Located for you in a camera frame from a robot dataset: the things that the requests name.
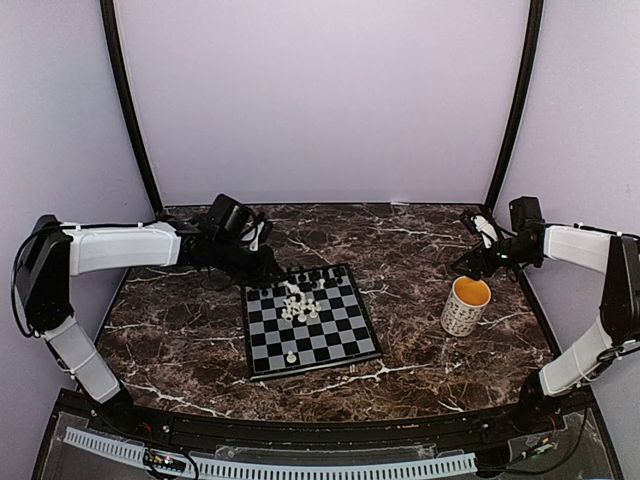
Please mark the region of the black grey chessboard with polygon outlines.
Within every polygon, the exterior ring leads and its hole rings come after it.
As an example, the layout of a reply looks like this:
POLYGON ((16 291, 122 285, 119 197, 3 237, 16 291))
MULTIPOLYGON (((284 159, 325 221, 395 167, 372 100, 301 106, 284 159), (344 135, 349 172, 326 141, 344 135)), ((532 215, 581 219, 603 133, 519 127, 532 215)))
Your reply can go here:
POLYGON ((252 382, 343 367, 382 357, 369 314, 347 264, 288 273, 262 288, 241 288, 245 353, 252 382), (326 280, 324 289, 319 279, 326 280), (306 323, 280 318, 288 294, 283 282, 297 285, 295 295, 319 302, 319 317, 306 323), (292 351, 296 362, 286 356, 292 351))

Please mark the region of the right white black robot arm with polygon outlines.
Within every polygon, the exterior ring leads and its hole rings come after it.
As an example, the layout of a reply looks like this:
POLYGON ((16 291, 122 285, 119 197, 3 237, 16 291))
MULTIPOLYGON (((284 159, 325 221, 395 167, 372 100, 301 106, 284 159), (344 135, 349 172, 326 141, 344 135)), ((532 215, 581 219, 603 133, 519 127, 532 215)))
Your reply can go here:
POLYGON ((534 432, 549 416, 542 397, 559 397, 595 380, 604 370, 639 351, 639 237, 583 223, 544 219, 537 198, 521 196, 508 207, 502 227, 488 212, 464 211, 460 220, 478 242, 454 260, 460 276, 483 280, 500 270, 538 269, 534 284, 552 312, 577 324, 562 353, 532 374, 527 397, 510 413, 521 434, 534 432))

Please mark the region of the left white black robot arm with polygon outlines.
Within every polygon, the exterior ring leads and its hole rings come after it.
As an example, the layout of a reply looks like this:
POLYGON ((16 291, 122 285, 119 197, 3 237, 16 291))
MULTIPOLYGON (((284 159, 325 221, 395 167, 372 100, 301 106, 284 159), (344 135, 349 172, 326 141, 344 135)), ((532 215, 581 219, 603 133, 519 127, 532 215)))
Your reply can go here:
POLYGON ((75 318, 73 277, 132 267, 215 269, 234 284, 269 284, 283 275, 267 244, 264 214, 220 194, 190 220, 164 213, 150 222, 79 224, 43 215, 11 268, 11 308, 25 338, 41 338, 120 436, 141 427, 126 387, 75 318))

